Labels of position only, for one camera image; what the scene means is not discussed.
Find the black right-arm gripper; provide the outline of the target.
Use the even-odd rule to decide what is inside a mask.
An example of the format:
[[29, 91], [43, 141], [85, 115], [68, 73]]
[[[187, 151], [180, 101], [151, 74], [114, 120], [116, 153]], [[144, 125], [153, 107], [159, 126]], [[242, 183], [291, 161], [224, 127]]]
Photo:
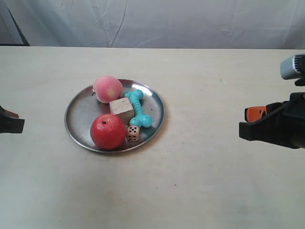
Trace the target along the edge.
[[290, 94], [289, 100], [245, 108], [239, 137], [291, 149], [305, 147], [305, 94]]

